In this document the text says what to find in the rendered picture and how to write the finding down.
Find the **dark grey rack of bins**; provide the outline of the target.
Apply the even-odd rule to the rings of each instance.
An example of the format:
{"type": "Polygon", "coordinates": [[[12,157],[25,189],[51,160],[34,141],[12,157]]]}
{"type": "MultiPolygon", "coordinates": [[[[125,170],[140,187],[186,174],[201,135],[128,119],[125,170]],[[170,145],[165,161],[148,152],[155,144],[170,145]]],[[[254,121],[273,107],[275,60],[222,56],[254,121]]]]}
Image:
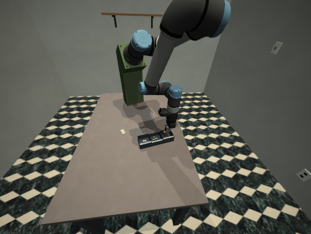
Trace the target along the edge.
{"type": "MultiPolygon", "coordinates": [[[[170,129],[169,129],[170,130],[170,129]]],[[[138,142],[140,149],[152,147],[159,144],[164,144],[168,142],[174,141],[174,135],[172,131],[170,130],[169,133],[163,133],[164,130],[156,133],[151,134],[144,134],[138,136],[138,142]],[[153,140],[153,137],[157,137],[157,139],[153,140]],[[146,140],[146,142],[143,142],[143,140],[146,140]]]]}

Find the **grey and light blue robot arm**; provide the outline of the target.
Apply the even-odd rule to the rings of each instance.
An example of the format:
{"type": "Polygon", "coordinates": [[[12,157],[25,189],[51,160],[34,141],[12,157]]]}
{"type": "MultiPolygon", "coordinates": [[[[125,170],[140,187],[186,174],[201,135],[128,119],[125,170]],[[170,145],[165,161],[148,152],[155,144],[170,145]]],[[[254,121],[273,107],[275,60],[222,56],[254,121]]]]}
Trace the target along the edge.
{"type": "Polygon", "coordinates": [[[138,85],[141,95],[165,95],[168,106],[180,106],[182,88],[160,81],[173,49],[190,39],[215,38],[225,29],[231,15],[226,0],[173,0],[163,15],[160,35],[151,36],[145,30],[136,31],[123,50],[123,57],[133,66],[143,56],[152,56],[144,82],[138,85]]]}

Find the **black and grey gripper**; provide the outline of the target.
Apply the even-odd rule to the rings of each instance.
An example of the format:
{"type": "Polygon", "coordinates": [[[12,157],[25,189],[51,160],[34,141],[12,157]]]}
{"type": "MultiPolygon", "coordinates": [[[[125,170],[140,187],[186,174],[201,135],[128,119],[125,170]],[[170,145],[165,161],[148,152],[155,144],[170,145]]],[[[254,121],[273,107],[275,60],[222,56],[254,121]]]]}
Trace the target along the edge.
{"type": "Polygon", "coordinates": [[[167,104],[167,109],[166,108],[160,108],[158,110],[158,113],[160,116],[166,116],[166,124],[165,124],[165,131],[166,133],[169,133],[169,129],[175,128],[176,127],[176,120],[178,118],[178,112],[179,108],[172,108],[168,106],[167,104]]]}

